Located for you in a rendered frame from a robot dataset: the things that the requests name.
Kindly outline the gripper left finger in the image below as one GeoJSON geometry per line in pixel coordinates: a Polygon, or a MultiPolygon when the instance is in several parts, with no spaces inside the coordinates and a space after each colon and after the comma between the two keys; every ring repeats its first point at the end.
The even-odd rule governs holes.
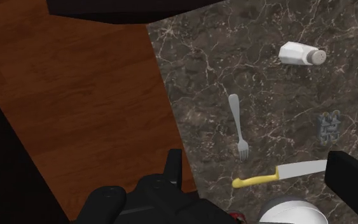
{"type": "Polygon", "coordinates": [[[92,191],[72,224],[169,224],[146,192],[165,185],[181,190],[181,149],[169,150],[163,173],[142,177],[129,193],[120,186],[102,186],[92,191]]]}

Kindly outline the yellow handled knife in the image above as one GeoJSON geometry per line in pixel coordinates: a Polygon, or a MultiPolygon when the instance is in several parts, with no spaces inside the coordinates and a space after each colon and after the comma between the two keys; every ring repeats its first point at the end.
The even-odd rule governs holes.
{"type": "Polygon", "coordinates": [[[243,188],[246,186],[259,185],[288,178],[295,178],[326,170],[327,160],[313,160],[305,162],[296,162],[291,164],[282,164],[275,167],[275,173],[264,176],[254,176],[247,179],[236,178],[232,181],[233,188],[243,188]]]}

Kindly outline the grey metal fork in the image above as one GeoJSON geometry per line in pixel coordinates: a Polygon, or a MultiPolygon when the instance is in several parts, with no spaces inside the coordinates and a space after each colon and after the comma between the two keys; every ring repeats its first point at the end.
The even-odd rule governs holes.
{"type": "Polygon", "coordinates": [[[247,160],[249,156],[249,145],[242,136],[242,129],[240,125],[240,102],[237,94],[230,94],[228,96],[231,113],[233,115],[235,126],[238,134],[238,154],[241,161],[247,160]]]}

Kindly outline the small grey metal clip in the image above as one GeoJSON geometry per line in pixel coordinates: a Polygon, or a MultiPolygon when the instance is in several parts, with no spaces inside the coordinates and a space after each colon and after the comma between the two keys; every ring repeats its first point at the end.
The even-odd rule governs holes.
{"type": "Polygon", "coordinates": [[[317,138],[321,146],[336,144],[340,138],[340,110],[323,112],[317,116],[317,138]]]}

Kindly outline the white salt shaker grey cap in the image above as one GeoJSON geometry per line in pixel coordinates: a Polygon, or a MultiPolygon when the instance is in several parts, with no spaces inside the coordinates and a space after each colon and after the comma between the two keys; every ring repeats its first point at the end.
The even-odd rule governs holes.
{"type": "Polygon", "coordinates": [[[314,46],[288,41],[279,50],[279,59],[283,64],[312,66],[326,61],[327,54],[314,46]]]}

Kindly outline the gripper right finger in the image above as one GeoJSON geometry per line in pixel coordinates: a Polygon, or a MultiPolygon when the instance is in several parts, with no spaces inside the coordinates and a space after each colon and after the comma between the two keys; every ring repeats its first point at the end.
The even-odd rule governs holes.
{"type": "Polygon", "coordinates": [[[344,151],[330,151],[325,184],[358,215],[358,160],[344,151]]]}

